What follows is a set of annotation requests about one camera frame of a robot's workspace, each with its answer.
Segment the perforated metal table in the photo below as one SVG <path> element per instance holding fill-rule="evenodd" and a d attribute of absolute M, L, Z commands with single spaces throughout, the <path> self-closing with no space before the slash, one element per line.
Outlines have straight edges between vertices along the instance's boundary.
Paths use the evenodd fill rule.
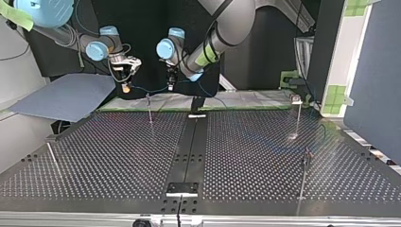
<path fill-rule="evenodd" d="M 310 111 L 296 139 L 292 110 L 153 118 L 111 112 L 79 122 L 49 144 L 53 154 L 43 147 L 0 175 L 0 211 L 401 218 L 401 177 Z M 170 183 L 197 183 L 198 196 L 168 198 Z"/>

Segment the green sticker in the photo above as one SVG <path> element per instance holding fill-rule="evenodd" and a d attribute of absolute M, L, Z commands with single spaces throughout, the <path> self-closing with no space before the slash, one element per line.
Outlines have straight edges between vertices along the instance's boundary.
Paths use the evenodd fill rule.
<path fill-rule="evenodd" d="M 24 11 L 11 7 L 4 0 L 0 0 L 0 14 L 11 20 L 17 26 L 21 26 L 30 31 L 33 28 L 32 16 Z"/>
<path fill-rule="evenodd" d="M 214 63 L 214 62 L 218 61 L 218 56 L 215 55 L 215 53 L 213 52 L 213 49 L 212 49 L 212 47 L 210 47 L 210 45 L 207 45 L 205 49 L 206 49 L 206 55 L 211 62 L 209 62 L 209 60 L 207 60 L 206 55 L 204 54 L 205 52 L 202 52 L 198 56 L 197 60 L 195 61 L 195 63 L 201 67 L 204 67 L 204 66 L 208 65 L 209 63 Z"/>
<path fill-rule="evenodd" d="M 345 104 L 346 86 L 329 85 L 324 102 L 324 114 L 339 114 L 341 106 Z"/>
<path fill-rule="evenodd" d="M 345 10 L 346 17 L 363 16 L 368 6 L 368 0 L 348 0 Z"/>

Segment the white panel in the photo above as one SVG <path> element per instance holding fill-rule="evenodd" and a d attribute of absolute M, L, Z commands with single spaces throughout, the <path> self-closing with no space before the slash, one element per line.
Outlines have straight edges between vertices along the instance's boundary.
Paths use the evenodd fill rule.
<path fill-rule="evenodd" d="M 44 145 L 51 120 L 15 114 L 0 120 L 0 173 Z"/>

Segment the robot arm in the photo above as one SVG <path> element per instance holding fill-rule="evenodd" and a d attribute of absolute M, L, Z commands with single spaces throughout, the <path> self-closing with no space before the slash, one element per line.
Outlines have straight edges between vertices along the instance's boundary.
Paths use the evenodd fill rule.
<path fill-rule="evenodd" d="M 99 37 L 77 33 L 68 25 L 56 28 L 35 26 L 34 29 L 61 46 L 86 53 L 93 61 L 108 59 L 114 80 L 121 84 L 124 93 L 131 90 L 129 79 L 139 70 L 142 62 L 126 56 L 115 26 L 101 28 Z"/>
<path fill-rule="evenodd" d="M 241 44 L 251 32 L 255 17 L 253 0 L 198 0 L 217 22 L 215 30 L 192 53 L 183 50 L 185 33 L 173 27 L 168 38 L 157 45 L 157 54 L 167 66 L 178 67 L 191 81 L 197 81 L 203 68 L 218 61 L 218 57 L 229 47 Z M 174 79 L 169 82 L 172 90 Z"/>
<path fill-rule="evenodd" d="M 67 22 L 73 15 L 74 0 L 10 0 L 9 4 L 32 16 L 36 31 L 57 44 L 86 53 L 94 61 L 108 60 L 114 79 L 130 91 L 129 79 L 138 71 L 140 60 L 126 56 L 115 26 L 100 29 L 99 36 L 80 34 Z"/>

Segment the white wall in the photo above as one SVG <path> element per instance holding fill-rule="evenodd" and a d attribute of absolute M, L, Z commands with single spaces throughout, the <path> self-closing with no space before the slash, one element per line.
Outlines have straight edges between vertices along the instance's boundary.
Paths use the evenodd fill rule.
<path fill-rule="evenodd" d="M 0 60 L 19 55 L 26 46 L 0 16 Z M 4 111 L 43 86 L 45 80 L 30 50 L 18 59 L 0 61 L 0 173 L 43 145 L 52 133 L 51 120 Z"/>
<path fill-rule="evenodd" d="M 26 46 L 27 42 L 0 16 L 0 60 L 23 53 Z M 18 59 L 0 61 L 0 110 L 43 86 L 45 81 L 30 49 Z"/>

